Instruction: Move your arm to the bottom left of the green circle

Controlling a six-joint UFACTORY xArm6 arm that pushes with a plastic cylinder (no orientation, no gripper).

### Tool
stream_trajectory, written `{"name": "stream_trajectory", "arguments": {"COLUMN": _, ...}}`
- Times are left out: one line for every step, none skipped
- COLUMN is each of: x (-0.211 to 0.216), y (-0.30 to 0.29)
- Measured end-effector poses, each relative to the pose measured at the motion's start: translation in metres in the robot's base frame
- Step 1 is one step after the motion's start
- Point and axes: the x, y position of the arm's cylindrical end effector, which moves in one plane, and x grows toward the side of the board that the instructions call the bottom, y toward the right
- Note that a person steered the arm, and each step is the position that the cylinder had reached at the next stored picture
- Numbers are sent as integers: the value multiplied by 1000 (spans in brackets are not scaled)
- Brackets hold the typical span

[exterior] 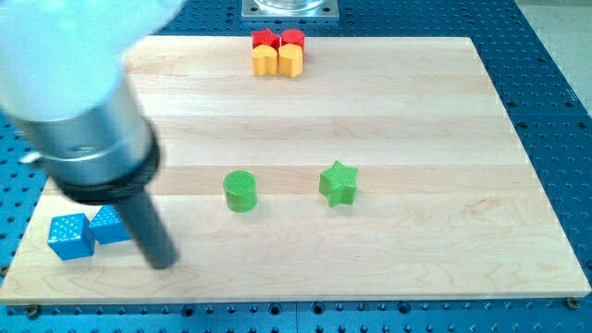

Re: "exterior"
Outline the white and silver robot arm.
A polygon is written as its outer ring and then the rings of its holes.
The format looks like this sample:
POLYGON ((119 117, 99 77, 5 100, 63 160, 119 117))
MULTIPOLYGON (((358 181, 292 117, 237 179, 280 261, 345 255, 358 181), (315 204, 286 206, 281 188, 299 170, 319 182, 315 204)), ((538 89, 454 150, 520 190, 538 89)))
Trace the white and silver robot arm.
POLYGON ((34 152, 26 162, 68 184, 119 179, 154 148, 122 56, 183 0, 4 1, 1 108, 34 152))

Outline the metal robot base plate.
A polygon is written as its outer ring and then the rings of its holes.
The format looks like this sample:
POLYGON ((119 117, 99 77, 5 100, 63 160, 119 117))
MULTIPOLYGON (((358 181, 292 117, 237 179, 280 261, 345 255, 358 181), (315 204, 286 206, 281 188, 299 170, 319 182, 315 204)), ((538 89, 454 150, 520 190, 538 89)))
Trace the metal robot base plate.
POLYGON ((241 0, 242 21, 337 21, 338 0, 241 0))

